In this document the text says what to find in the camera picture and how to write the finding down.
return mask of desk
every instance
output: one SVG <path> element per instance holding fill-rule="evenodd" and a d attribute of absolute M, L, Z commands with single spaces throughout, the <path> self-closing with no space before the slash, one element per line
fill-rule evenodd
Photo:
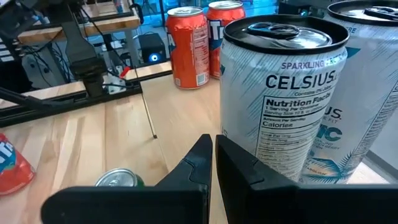
<path fill-rule="evenodd" d="M 137 76 L 169 69 L 169 63 L 153 65 L 137 69 Z M 0 129 L 37 169 L 36 178 L 26 188 L 0 198 L 2 221 L 38 224 L 40 206 L 50 194 L 69 186 L 93 185 L 115 167 L 131 169 L 147 185 L 154 185 L 201 134 L 209 133 L 214 140 L 220 133 L 218 80 L 197 90 L 180 90 L 169 75 L 142 82 L 142 88 L 158 139 L 152 137 L 142 95 Z M 386 181 L 361 164 L 350 183 Z M 211 224 L 226 223 L 220 193 L 213 157 Z"/>

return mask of can rim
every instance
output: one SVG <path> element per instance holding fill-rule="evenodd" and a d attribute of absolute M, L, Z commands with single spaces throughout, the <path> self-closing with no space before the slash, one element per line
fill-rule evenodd
<path fill-rule="evenodd" d="M 107 171 L 106 173 L 104 173 L 104 175 L 102 175 L 102 177 L 100 177 L 97 182 L 95 183 L 95 187 L 103 187 L 100 184 L 102 183 L 102 181 L 104 181 L 105 178 L 109 177 L 111 174 L 114 174 L 116 172 L 125 172 L 127 174 L 130 174 L 131 177 L 134 179 L 134 183 L 137 184 L 137 176 L 131 172 L 128 169 L 125 168 L 115 168 L 115 169 L 111 169 L 109 171 Z"/>
<path fill-rule="evenodd" d="M 230 7 L 230 8 L 217 8 L 217 6 L 215 6 L 215 4 L 220 3 L 220 2 L 231 2 L 231 3 L 238 3 L 238 5 Z M 215 1 L 215 2 L 211 2 L 209 3 L 209 8 L 211 9 L 216 9 L 216 10 L 230 10 L 230 9 L 237 9 L 239 7 L 243 6 L 243 2 L 240 1 Z"/>
<path fill-rule="evenodd" d="M 244 28 L 248 24 L 256 22 L 277 22 L 280 24 L 292 24 L 294 26 L 308 27 L 316 29 L 328 34 L 332 38 L 330 45 L 319 46 L 314 48 L 293 49 L 293 48 L 280 48 L 270 47 L 265 45 L 260 37 L 254 37 L 252 42 L 245 42 L 241 39 L 250 40 L 251 36 L 244 33 Z M 224 28 L 224 40 L 231 42 L 234 45 L 244 49 L 260 52 L 264 54 L 275 55 L 312 55 L 331 52 L 333 50 L 344 47 L 349 39 L 348 31 L 345 27 L 335 22 L 326 21 L 311 16 L 298 16 L 298 15 L 266 15 L 266 16 L 252 16 L 244 19 L 238 19 L 231 22 Z"/>
<path fill-rule="evenodd" d="M 192 14 L 188 14 L 188 15 L 175 15 L 173 14 L 173 12 L 175 12 L 178 9 L 198 9 L 197 12 L 192 13 Z M 196 7 L 196 6 L 184 6 L 184 7 L 176 7 L 174 9 L 169 9 L 167 11 L 167 15 L 172 16 L 172 17 L 191 17 L 191 16 L 195 16 L 198 14 L 203 13 L 203 9 L 201 7 Z"/>
<path fill-rule="evenodd" d="M 366 25 L 374 25 L 374 26 L 389 26 L 389 27 L 398 27 L 398 21 L 379 21 L 372 19 L 361 19 L 357 17 L 346 16 L 340 14 L 339 11 L 344 8 L 352 8 L 352 9 L 366 9 L 367 7 L 373 6 L 395 6 L 398 7 L 398 1 L 390 1 L 390 0 L 379 0 L 379 1 L 364 1 L 364 0 L 355 0 L 355 1 L 342 1 L 336 2 L 328 6 L 328 14 L 329 16 L 340 19 L 342 21 L 353 22 L 357 24 L 366 24 Z"/>

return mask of white aluminum can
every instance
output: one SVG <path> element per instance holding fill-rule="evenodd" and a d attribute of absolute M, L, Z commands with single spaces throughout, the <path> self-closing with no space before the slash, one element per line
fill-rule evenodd
<path fill-rule="evenodd" d="M 348 31 L 293 15 L 232 22 L 221 44 L 223 134 L 297 181 L 343 68 Z"/>
<path fill-rule="evenodd" d="M 345 184 L 398 106 L 398 1 L 339 2 L 325 19 L 348 29 L 348 59 L 304 165 L 304 184 Z"/>

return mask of green can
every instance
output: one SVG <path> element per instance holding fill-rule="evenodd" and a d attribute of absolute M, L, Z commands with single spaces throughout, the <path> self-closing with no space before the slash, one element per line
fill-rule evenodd
<path fill-rule="evenodd" d="M 140 176 L 128 169 L 117 168 L 107 171 L 95 184 L 96 187 L 143 187 Z"/>

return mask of orange can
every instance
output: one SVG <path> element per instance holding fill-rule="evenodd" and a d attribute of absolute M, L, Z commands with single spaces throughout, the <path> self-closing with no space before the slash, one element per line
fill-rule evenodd
<path fill-rule="evenodd" d="M 209 30 L 210 76 L 220 78 L 220 46 L 224 27 L 236 19 L 245 18 L 240 1 L 217 1 L 209 4 L 207 23 Z"/>
<path fill-rule="evenodd" d="M 33 167 L 0 133 L 0 195 L 11 194 L 30 183 Z"/>
<path fill-rule="evenodd" d="M 200 7 L 178 7 L 167 12 L 167 38 L 174 83 L 195 89 L 209 80 L 209 45 L 206 17 Z"/>

